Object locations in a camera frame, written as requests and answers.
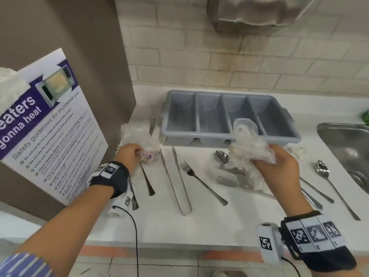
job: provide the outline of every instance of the countertop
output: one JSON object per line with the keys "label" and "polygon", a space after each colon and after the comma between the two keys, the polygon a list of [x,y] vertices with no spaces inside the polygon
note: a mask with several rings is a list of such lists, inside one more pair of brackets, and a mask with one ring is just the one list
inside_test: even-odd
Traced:
{"label": "countertop", "polygon": [[[130,122],[141,123],[149,128],[150,117],[157,114],[160,102],[169,88],[148,86],[135,87],[137,106]],[[328,147],[317,134],[316,127],[323,122],[361,123],[358,113],[369,108],[369,99],[322,97],[294,94],[270,94],[288,109],[295,126],[302,136],[299,144],[307,155],[299,161],[300,175],[316,188],[335,200],[330,204],[305,183],[301,186],[324,207],[344,234],[348,247],[357,254],[369,252],[369,195],[366,194],[344,170]],[[156,126],[153,136],[159,136]],[[223,206],[195,178],[183,174],[193,211],[183,217],[173,195],[165,170],[158,160],[145,166],[146,174],[156,192],[149,196],[141,171],[132,177],[134,191],[140,208],[132,211],[138,228],[140,247],[166,247],[199,250],[258,250],[256,225],[263,222],[279,224],[285,214],[274,199],[221,186],[215,182],[219,175],[233,175],[219,169],[220,162],[214,157],[218,148],[205,148],[197,144],[189,147],[176,146],[178,158],[185,159],[196,175],[206,182],[229,204]],[[162,146],[167,167],[171,175],[175,166],[170,146]],[[329,183],[319,177],[315,162],[323,160],[330,170],[330,180],[344,196],[350,207],[362,219],[355,221]],[[129,217],[114,218],[108,214],[107,206],[91,231],[86,244],[97,246],[133,246],[134,226]],[[20,219],[0,211],[0,239],[21,242],[40,228],[38,223]]]}

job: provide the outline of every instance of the paper towel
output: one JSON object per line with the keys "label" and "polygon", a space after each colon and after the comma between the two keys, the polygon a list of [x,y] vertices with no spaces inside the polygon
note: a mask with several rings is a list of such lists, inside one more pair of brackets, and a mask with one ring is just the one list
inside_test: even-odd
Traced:
{"label": "paper towel", "polygon": [[16,71],[0,68],[0,115],[29,88],[30,85]]}

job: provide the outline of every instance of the hand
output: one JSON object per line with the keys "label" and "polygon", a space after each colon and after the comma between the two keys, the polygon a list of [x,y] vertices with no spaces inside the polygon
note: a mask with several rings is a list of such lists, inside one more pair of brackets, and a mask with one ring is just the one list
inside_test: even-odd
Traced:
{"label": "hand", "polygon": [[269,145],[275,152],[277,164],[253,161],[264,177],[266,184],[288,216],[312,211],[302,194],[298,161],[278,145]]}
{"label": "hand", "polygon": [[141,150],[142,148],[139,144],[126,144],[119,149],[114,161],[122,163],[131,173],[141,159],[140,155],[136,155]]}

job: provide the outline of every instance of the microwave image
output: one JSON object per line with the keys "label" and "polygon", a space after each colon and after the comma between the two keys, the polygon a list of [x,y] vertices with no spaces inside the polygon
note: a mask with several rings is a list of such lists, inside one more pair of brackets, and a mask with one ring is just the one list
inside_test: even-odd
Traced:
{"label": "microwave image", "polygon": [[52,108],[56,101],[74,84],[75,81],[68,66],[64,66],[42,82],[37,83],[36,88]]}

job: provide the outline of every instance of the black cable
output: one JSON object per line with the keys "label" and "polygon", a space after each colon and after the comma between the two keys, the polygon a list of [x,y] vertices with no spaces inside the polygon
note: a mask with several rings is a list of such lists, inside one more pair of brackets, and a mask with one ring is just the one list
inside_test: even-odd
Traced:
{"label": "black cable", "polygon": [[285,257],[281,257],[281,259],[282,260],[285,260],[286,262],[288,262],[288,263],[290,263],[292,266],[293,266],[293,268],[296,270],[296,272],[298,273],[298,277],[301,277],[301,275],[300,275],[300,272],[298,271],[298,269],[296,268],[296,266],[291,262],[291,261],[289,261],[288,259],[286,259]]}
{"label": "black cable", "polygon": [[113,206],[112,206],[112,208],[113,208],[113,209],[115,209],[115,208],[119,208],[119,209],[123,210],[124,212],[126,212],[126,213],[131,217],[131,219],[132,219],[132,221],[133,221],[133,224],[135,225],[135,231],[136,231],[137,277],[139,277],[139,276],[138,276],[138,241],[137,241],[137,226],[136,226],[135,219],[132,217],[132,215],[131,215],[127,210],[123,209],[122,207],[119,207],[119,206],[117,206],[117,205],[113,205]]}

